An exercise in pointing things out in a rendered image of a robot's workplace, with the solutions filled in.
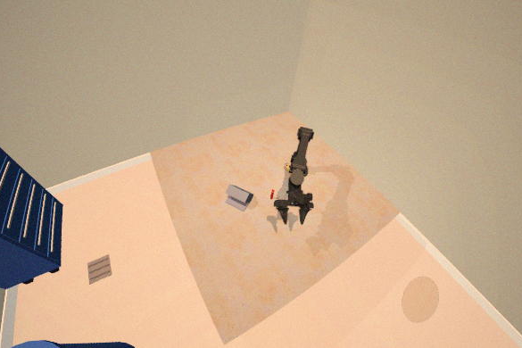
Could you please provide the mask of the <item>grey sloped panel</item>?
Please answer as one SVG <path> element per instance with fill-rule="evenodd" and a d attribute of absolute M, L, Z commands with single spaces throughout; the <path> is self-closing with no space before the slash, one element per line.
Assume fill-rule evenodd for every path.
<path fill-rule="evenodd" d="M 228 185 L 225 194 L 229 195 L 225 203 L 237 208 L 240 211 L 245 211 L 253 198 L 252 193 L 233 185 Z"/>

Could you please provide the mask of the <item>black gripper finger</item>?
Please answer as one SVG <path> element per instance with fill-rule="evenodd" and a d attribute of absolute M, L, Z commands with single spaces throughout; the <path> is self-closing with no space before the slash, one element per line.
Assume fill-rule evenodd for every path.
<path fill-rule="evenodd" d="M 282 216 L 283 221 L 287 224 L 287 214 L 290 208 L 276 208 L 278 209 L 280 215 Z"/>
<path fill-rule="evenodd" d="M 303 222 L 304 222 L 304 220 L 305 220 L 305 217 L 306 217 L 308 211 L 310 211 L 310 210 L 311 210 L 311 209 L 298 209 L 301 225 L 303 225 Z"/>

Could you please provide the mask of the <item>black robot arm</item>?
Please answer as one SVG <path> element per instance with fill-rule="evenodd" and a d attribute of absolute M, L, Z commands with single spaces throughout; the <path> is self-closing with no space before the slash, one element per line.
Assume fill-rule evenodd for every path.
<path fill-rule="evenodd" d="M 302 183 L 305 180 L 305 176 L 308 174 L 308 169 L 306 166 L 306 150 L 308 143 L 313 139 L 314 132 L 311 128 L 300 127 L 297 132 L 297 139 L 299 140 L 298 149 L 294 152 L 291 158 L 291 165 L 289 166 L 289 173 L 292 173 L 288 179 L 288 188 L 302 188 Z M 305 173 L 305 174 L 304 174 Z M 297 201 L 299 204 L 309 204 L 312 201 L 312 194 L 307 193 L 306 195 L 302 193 L 297 193 L 297 190 L 294 190 L 292 195 L 292 202 Z"/>

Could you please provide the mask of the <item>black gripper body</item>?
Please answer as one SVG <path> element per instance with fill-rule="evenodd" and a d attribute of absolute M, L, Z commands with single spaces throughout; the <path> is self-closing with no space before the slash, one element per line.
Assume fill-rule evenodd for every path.
<path fill-rule="evenodd" d="M 288 194 L 288 200 L 275 200 L 274 207 L 287 208 L 288 206 L 291 206 L 291 207 L 299 207 L 301 209 L 314 208 L 313 202 L 309 202 L 309 204 L 304 204 L 304 205 L 299 204 L 297 201 L 292 202 L 292 195 L 293 195 L 294 190 L 297 190 L 297 193 L 300 193 L 300 191 L 302 189 L 301 188 L 288 188 L 288 191 L 286 191 L 286 193 Z"/>

